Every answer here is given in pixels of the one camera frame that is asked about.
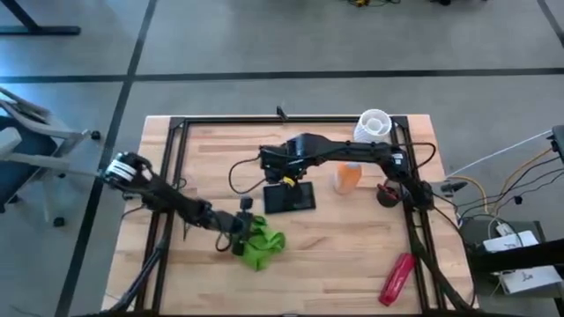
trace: office chair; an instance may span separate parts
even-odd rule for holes
[[[20,200],[18,192],[29,181],[42,181],[45,221],[63,226],[63,217],[53,217],[54,176],[81,173],[70,170],[67,156],[87,137],[100,140],[100,132],[74,131],[46,108],[2,87],[0,93],[10,99],[0,99],[0,107],[9,115],[0,115],[0,213],[5,212],[6,204]]]

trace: concrete floor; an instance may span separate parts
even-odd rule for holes
[[[404,0],[368,9],[340,0],[19,2],[40,23],[83,28],[78,37],[0,36],[0,84],[73,128],[104,136],[111,129],[104,144],[80,146],[73,154],[76,168],[94,170],[104,150],[134,151],[149,114],[273,114],[281,102],[289,114],[358,114],[372,107],[431,114],[447,173],[564,124],[564,48],[541,9],[544,0],[457,0],[450,7]],[[154,14],[146,14],[154,4]],[[546,5],[564,24],[564,3]],[[0,7],[0,24],[16,23]],[[137,40],[140,30],[145,41]],[[136,43],[141,55],[134,54]],[[159,82],[134,76],[313,70],[406,72]],[[410,70],[453,71],[421,77]],[[516,71],[505,76],[504,70]],[[493,194],[515,167],[547,146],[538,138],[461,174]],[[23,193],[25,203],[0,216],[0,315],[99,310],[123,209],[121,197],[106,189],[72,304],[59,301],[92,186],[78,176],[58,181],[56,190],[72,193],[70,201],[59,202],[68,221],[62,229],[42,221],[33,187]],[[540,220],[549,240],[564,238],[562,186],[530,194],[503,216]],[[456,200],[477,197],[466,189]],[[488,312],[557,315],[546,299],[485,295],[480,304]]]

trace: wooden table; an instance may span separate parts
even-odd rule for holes
[[[408,119],[413,142],[436,144],[428,115],[409,115]],[[169,121],[168,116],[150,116],[145,122],[139,154],[150,159],[155,168],[163,158]],[[239,197],[227,184],[231,165],[255,157],[259,144],[282,144],[303,132],[344,141],[352,138],[353,124],[190,125],[182,170],[188,185],[183,194],[199,195],[212,202],[216,210],[235,213]],[[419,162],[431,152],[426,146],[416,146],[415,150]],[[308,169],[305,181],[314,182],[316,210],[267,217],[273,228],[286,234],[286,250],[274,256],[271,266],[264,271],[249,269],[228,252],[218,253],[214,247],[217,232],[191,228],[183,241],[183,223],[177,218],[160,312],[418,313],[413,274],[392,306],[383,306],[377,300],[398,255],[410,250],[401,204],[387,209],[375,199],[375,186],[383,182],[382,170],[377,165],[364,164],[358,188],[350,195],[341,196],[335,194],[330,184],[335,167],[336,162],[327,162]],[[443,181],[440,155],[437,153],[419,173],[423,180]],[[248,188],[262,178],[263,170],[258,162],[241,165],[234,171],[237,188]],[[255,198],[252,212],[258,215],[263,214],[262,193],[261,188],[250,193]],[[450,205],[441,200],[435,203],[454,220]],[[138,205],[139,202],[129,202],[126,210]],[[150,217],[150,212],[140,211],[123,220],[104,308],[121,297],[140,270]],[[463,298],[470,300],[472,282],[462,243],[441,215],[433,211],[429,217],[441,270]],[[432,295],[427,270],[426,273],[428,293]]]

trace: green towel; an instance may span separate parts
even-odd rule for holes
[[[284,249],[286,237],[282,232],[273,231],[261,216],[255,216],[250,232],[251,237],[245,243],[241,259],[254,270],[266,269],[271,257]]]

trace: red marker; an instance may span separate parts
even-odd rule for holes
[[[407,253],[399,255],[396,265],[394,265],[394,269],[388,275],[386,284],[384,285],[382,292],[380,293],[380,297],[378,298],[382,304],[390,306],[396,301],[399,293],[404,288],[409,272],[412,271],[414,266],[415,256]]]

